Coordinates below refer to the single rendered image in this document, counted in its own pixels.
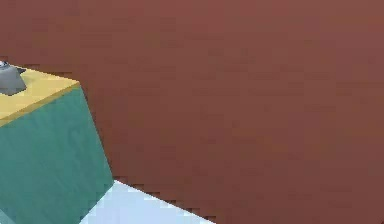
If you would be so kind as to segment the teal cupboard with yellow top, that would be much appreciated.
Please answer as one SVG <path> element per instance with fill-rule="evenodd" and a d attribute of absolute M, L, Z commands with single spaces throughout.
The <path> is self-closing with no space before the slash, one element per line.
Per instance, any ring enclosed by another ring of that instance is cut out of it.
<path fill-rule="evenodd" d="M 0 224 L 79 224 L 113 185 L 80 83 L 29 69 L 0 94 Z"/>

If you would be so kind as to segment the grey kettle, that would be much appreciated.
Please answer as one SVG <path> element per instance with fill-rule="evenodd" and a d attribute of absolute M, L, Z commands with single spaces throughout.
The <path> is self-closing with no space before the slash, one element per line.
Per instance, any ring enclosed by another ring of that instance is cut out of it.
<path fill-rule="evenodd" d="M 26 89 L 21 74 L 24 68 L 15 67 L 7 61 L 0 61 L 0 93 L 12 96 Z"/>

